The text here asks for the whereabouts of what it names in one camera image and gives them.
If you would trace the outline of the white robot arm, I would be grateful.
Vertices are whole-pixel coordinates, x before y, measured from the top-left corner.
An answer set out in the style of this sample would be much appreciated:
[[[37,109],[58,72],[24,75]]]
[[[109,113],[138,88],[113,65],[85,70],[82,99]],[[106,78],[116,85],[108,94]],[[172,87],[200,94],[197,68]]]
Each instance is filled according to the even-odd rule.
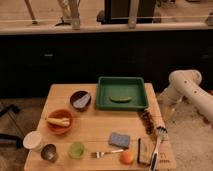
[[[173,106],[187,97],[213,125],[213,95],[199,86],[201,81],[202,75],[198,70],[175,70],[169,75],[169,86],[158,99],[163,106]]]

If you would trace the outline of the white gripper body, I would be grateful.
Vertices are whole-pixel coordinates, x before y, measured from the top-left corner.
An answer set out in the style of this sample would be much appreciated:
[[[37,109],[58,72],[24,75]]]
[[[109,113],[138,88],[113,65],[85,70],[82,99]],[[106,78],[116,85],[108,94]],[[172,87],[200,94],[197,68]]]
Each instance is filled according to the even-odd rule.
[[[160,111],[163,117],[170,117],[174,112],[175,105],[177,103],[174,90],[171,88],[166,88],[157,97]]]

